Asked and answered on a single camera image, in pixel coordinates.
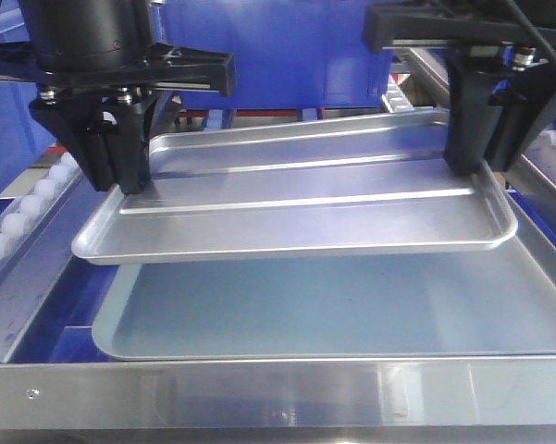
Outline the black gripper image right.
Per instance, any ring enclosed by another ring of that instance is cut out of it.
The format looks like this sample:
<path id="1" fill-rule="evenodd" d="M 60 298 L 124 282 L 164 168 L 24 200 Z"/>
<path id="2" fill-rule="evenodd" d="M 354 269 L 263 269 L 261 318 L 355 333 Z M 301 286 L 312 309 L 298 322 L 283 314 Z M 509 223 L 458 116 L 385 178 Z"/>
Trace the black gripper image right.
<path id="1" fill-rule="evenodd" d="M 556 67 L 556 3 L 371 3 L 362 38 L 374 53 L 445 50 L 444 158 L 457 175 L 477 171 L 484 155 L 491 170 L 509 170 L 556 119 L 556 73 L 531 68 Z M 527 68 L 492 98 L 506 69 Z"/>

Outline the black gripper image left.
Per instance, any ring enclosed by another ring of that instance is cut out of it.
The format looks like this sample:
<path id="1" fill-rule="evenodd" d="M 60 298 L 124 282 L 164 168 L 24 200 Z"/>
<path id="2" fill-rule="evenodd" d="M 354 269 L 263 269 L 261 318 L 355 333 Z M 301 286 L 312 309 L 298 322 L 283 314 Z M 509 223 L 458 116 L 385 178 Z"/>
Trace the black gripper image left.
<path id="1" fill-rule="evenodd" d="M 232 95 L 231 53 L 168 43 L 31 43 L 34 81 L 74 93 L 122 88 L 187 89 Z M 159 94 L 122 104 L 117 98 L 72 97 L 48 104 L 33 100 L 31 116 L 73 156 L 97 191 L 117 184 L 138 194 L 151 178 L 149 141 Z"/>

